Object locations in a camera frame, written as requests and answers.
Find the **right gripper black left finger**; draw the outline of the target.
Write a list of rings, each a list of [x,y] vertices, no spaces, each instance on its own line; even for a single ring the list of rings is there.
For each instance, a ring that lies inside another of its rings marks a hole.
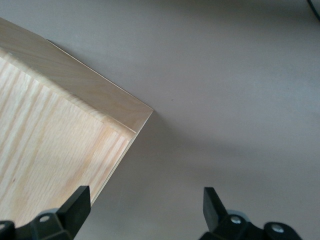
[[[91,211],[90,187],[82,185],[58,209],[46,210],[32,221],[16,227],[0,222],[2,240],[73,240]]]

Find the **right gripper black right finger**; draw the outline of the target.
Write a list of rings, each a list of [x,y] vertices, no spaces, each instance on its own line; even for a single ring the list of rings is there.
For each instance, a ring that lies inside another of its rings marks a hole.
[[[238,213],[228,213],[213,187],[203,189],[203,215],[208,227],[201,240],[299,240],[299,234],[281,222],[259,228]]]

